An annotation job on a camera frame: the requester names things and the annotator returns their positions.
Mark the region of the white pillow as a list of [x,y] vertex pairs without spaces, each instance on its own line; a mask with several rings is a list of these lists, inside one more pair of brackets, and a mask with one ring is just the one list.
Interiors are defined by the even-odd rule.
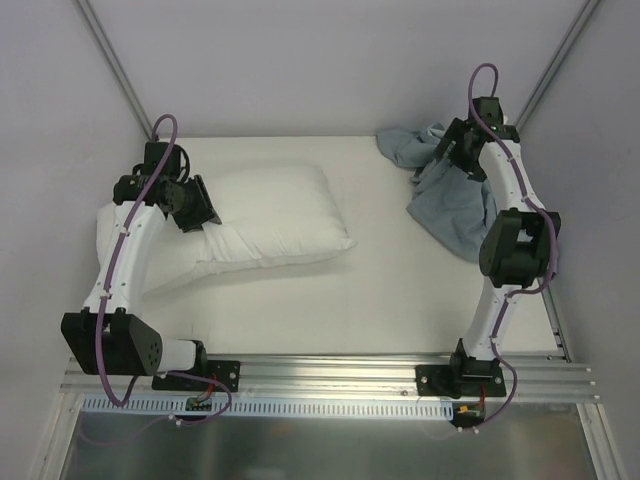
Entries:
[[220,220],[184,232],[165,216],[149,249],[145,292],[210,275],[328,260],[357,244],[317,166],[277,162],[203,181]]

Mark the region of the grey-blue pillowcase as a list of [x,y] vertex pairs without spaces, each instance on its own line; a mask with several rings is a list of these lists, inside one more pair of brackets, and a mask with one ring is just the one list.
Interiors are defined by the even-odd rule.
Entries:
[[435,159],[446,128],[435,123],[419,130],[377,132],[380,153],[397,167],[412,170],[411,217],[457,257],[477,264],[481,244],[498,209],[488,181],[468,178],[448,158]]

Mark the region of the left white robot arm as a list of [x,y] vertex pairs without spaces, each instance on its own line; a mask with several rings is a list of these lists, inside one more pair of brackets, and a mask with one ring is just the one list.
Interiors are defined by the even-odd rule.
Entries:
[[94,287],[78,312],[67,313],[61,333],[88,375],[153,376],[174,370],[188,390],[208,381],[196,340],[165,340],[142,319],[142,296],[152,248],[174,222],[190,234],[220,221],[204,180],[191,175],[179,145],[149,142],[144,161],[113,190],[114,223]]

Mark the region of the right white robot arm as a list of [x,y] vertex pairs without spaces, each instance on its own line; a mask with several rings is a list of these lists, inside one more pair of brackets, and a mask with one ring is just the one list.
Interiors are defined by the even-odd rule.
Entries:
[[535,194],[521,158],[519,134],[505,123],[495,96],[470,100],[468,118],[452,121],[436,157],[447,158],[473,181],[487,182],[497,209],[479,250],[481,298],[445,369],[450,387],[469,395],[498,376],[501,330],[519,298],[535,295],[550,283],[561,219]]

